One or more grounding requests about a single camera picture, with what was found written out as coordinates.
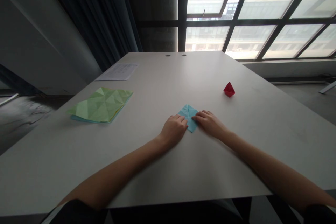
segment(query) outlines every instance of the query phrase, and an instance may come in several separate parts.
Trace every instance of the gray floor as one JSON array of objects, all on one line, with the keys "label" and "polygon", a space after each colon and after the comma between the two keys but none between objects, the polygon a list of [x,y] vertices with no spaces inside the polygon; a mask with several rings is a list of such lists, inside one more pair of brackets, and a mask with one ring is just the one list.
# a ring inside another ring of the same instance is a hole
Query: gray floor
[{"label": "gray floor", "polygon": [[[336,125],[336,88],[318,93],[325,84],[278,85],[277,87]],[[0,155],[61,107],[69,98],[19,97],[0,107]],[[336,190],[328,191],[336,197]],[[44,215],[1,217],[3,224],[39,223]],[[265,196],[253,197],[250,223],[281,223]]]},{"label": "gray floor", "polygon": [[[0,155],[60,108],[71,97],[18,97],[0,107]],[[0,97],[0,102],[8,97]]]}]

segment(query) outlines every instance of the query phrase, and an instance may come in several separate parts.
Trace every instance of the dark curtain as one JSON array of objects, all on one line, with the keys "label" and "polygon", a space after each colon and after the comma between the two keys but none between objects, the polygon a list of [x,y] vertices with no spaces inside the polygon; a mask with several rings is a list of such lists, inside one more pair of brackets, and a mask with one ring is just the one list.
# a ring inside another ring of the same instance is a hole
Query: dark curtain
[{"label": "dark curtain", "polygon": [[142,51],[128,0],[59,0],[102,71],[128,52]]},{"label": "dark curtain", "polygon": [[0,80],[21,96],[42,94],[40,90],[0,64]]}]

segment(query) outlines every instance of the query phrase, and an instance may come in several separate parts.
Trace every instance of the dark sleeve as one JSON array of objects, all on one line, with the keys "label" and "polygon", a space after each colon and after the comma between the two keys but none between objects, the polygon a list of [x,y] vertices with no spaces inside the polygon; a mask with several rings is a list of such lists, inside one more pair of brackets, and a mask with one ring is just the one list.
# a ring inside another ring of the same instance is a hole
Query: dark sleeve
[{"label": "dark sleeve", "polygon": [[99,213],[100,212],[87,206],[79,199],[74,199],[54,208],[41,224],[101,223],[101,216]]},{"label": "dark sleeve", "polygon": [[329,207],[324,205],[312,205],[307,207],[303,217],[305,219],[304,224],[336,223],[336,214]]}]

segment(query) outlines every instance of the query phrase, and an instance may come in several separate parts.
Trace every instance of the red origami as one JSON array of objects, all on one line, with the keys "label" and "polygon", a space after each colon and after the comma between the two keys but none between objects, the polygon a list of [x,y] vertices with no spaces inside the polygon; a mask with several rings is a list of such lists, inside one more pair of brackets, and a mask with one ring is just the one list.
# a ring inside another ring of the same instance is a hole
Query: red origami
[{"label": "red origami", "polygon": [[233,96],[236,93],[231,85],[231,82],[229,82],[224,88],[224,93],[229,97]]}]

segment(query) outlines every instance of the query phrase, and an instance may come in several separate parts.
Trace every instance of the paper sheet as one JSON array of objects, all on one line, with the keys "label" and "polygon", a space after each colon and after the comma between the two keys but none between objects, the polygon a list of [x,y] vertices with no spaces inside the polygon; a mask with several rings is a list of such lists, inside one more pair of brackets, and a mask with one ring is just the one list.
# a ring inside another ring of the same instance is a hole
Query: paper sheet
[{"label": "paper sheet", "polygon": [[115,64],[111,69],[107,70],[96,81],[124,81],[128,80],[134,70],[138,67],[138,63]]},{"label": "paper sheet", "polygon": [[194,132],[194,130],[197,128],[197,123],[192,119],[193,116],[196,115],[198,111],[191,107],[190,105],[186,104],[179,112],[178,114],[181,116],[184,116],[184,118],[188,121],[188,130],[190,132]]},{"label": "paper sheet", "polygon": [[81,121],[111,122],[132,94],[133,92],[128,90],[101,87],[87,100],[77,103],[67,112],[75,115],[71,118],[76,120],[80,117]]}]

